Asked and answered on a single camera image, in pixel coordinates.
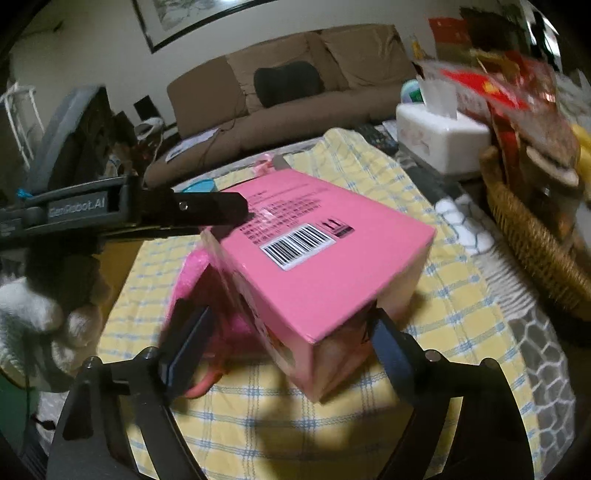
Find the sofa backrest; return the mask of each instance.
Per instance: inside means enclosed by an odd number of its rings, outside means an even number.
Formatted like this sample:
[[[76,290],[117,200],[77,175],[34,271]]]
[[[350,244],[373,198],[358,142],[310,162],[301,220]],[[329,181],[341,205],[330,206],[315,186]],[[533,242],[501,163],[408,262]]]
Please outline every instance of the sofa backrest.
[[[170,83],[180,136],[262,109],[254,72],[294,60],[312,63],[325,91],[399,83],[415,75],[393,25],[350,25],[268,40],[208,61]]]

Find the black picture frame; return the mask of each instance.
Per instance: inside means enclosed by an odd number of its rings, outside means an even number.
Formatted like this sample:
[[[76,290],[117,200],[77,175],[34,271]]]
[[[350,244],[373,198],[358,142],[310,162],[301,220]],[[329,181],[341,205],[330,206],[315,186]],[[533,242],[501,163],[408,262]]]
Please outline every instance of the black picture frame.
[[[132,4],[134,6],[135,16],[138,18],[139,26],[141,27],[142,32],[144,34],[144,38],[146,40],[146,43],[148,44],[148,47],[150,48],[150,53],[157,52],[161,48],[164,48],[165,46],[170,45],[172,42],[178,40],[179,38],[183,37],[184,35],[191,33],[193,30],[196,30],[199,27],[207,25],[208,23],[215,22],[216,20],[219,20],[220,18],[227,17],[228,15],[232,15],[237,12],[241,12],[242,10],[246,10],[247,8],[256,7],[257,5],[268,4],[268,3],[274,2],[274,1],[276,1],[276,0],[251,0],[249,2],[245,2],[240,5],[235,5],[234,7],[230,7],[226,10],[223,10],[223,11],[213,14],[207,18],[204,18],[203,20],[199,20],[199,21],[195,22],[194,24],[189,25],[188,27],[183,28],[182,30],[176,32],[175,34],[170,35],[169,37],[165,38],[163,41],[160,41],[159,43],[154,44],[154,42],[152,42],[152,39],[148,35],[146,23],[144,21],[144,17],[142,16],[141,9],[139,8],[138,1],[131,0]]]

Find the white wall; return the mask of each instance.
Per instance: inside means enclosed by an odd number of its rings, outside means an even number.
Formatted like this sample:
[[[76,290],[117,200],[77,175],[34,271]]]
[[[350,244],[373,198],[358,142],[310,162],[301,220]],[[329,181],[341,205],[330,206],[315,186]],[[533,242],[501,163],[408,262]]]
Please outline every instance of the white wall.
[[[427,19],[459,18],[460,6],[498,11],[496,0],[277,0],[207,24],[150,54],[131,0],[53,0],[27,31],[53,28],[60,20],[63,29],[19,40],[12,72],[37,87],[45,124],[71,88],[97,83],[107,85],[112,109],[124,109],[132,122],[139,121],[133,104],[150,95],[169,124],[174,112],[167,85],[210,59],[282,35],[361,23],[393,23],[403,41],[414,34],[434,54]]]

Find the white tissue box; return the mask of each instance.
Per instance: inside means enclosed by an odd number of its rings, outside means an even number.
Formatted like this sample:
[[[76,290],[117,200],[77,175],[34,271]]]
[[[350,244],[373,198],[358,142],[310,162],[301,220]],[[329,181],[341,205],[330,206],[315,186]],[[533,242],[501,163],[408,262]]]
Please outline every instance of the white tissue box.
[[[491,144],[485,124],[457,113],[457,119],[435,115],[424,103],[401,103],[396,109],[398,142],[444,175],[480,172],[478,155]]]

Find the black pillow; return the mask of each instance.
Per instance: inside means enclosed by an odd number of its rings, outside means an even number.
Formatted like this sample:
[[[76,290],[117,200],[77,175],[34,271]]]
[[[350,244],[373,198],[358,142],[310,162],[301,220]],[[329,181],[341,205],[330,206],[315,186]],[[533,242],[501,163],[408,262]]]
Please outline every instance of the black pillow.
[[[256,95],[265,108],[324,92],[318,70],[307,61],[258,69],[254,84]]]

